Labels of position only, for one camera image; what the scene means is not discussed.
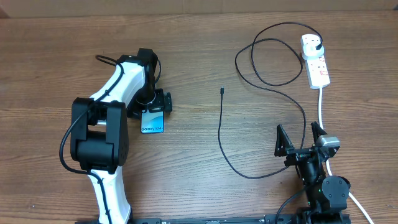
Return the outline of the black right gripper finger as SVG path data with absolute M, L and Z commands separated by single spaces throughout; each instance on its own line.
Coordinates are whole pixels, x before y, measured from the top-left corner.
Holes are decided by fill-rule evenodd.
M 323 146 L 321 136 L 326 135 L 326 132 L 320 127 L 320 125 L 314 121 L 311 123 L 313 140 L 316 146 Z
M 274 155 L 282 157 L 289 155 L 294 150 L 294 145 L 288 137 L 282 125 L 277 126 L 277 139 L 275 144 Z

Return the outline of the Galaxy S24+ smartphone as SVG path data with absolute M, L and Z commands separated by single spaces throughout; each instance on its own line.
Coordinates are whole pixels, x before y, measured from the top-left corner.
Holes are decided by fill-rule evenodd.
M 149 111 L 141 114 L 141 133 L 157 134 L 164 132 L 164 112 Z

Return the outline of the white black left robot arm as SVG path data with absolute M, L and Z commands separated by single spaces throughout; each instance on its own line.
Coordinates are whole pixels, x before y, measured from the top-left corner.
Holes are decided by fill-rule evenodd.
M 115 68 L 111 78 L 89 98 L 72 103 L 72 120 L 59 150 L 60 162 L 70 172 L 90 178 L 99 208 L 95 223 L 132 223 L 123 165 L 129 152 L 129 118 L 141 122 L 142 134 L 164 132 L 164 116 L 172 112 L 169 92 L 157 88 L 161 62 L 151 49 L 117 60 L 96 59 Z

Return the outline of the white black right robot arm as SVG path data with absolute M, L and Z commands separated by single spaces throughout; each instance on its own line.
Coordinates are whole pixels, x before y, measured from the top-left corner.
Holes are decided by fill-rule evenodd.
M 286 166 L 295 166 L 302 179 L 303 189 L 288 198 L 278 209 L 275 223 L 350 223 L 347 198 L 351 184 L 342 176 L 327 176 L 323 163 L 333 157 L 340 148 L 337 136 L 327 134 L 318 123 L 313 122 L 314 143 L 308 148 L 295 149 L 281 125 L 277 126 L 275 153 L 285 157 Z M 280 217 L 283 208 L 301 194 L 307 196 L 307 207 L 298 208 L 295 214 Z

